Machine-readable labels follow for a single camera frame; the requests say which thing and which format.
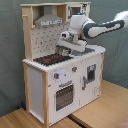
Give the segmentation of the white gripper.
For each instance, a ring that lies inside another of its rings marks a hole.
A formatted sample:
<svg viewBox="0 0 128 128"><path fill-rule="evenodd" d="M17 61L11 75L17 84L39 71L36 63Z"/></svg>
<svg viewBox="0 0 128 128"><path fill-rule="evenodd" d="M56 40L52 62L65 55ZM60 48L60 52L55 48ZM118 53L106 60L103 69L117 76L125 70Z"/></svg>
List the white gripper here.
<svg viewBox="0 0 128 128"><path fill-rule="evenodd" d="M68 31L64 31L61 33L58 39L58 45L64 46L66 48L70 48L72 50L76 50L79 52L84 52L87 42L83 40L79 40L78 35L76 34L69 33Z"/></svg>

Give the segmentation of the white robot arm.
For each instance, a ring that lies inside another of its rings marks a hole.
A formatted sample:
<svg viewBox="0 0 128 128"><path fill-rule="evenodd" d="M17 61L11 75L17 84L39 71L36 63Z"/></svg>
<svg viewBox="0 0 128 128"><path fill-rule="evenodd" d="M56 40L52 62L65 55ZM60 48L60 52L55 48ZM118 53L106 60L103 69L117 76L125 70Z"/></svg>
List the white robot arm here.
<svg viewBox="0 0 128 128"><path fill-rule="evenodd" d="M85 14L78 13L71 17L69 29L61 33L58 44L83 52L87 42L79 39L81 33L86 38L95 38L101 34L126 27L128 27L128 11L120 12L112 21L102 24L97 24Z"/></svg>

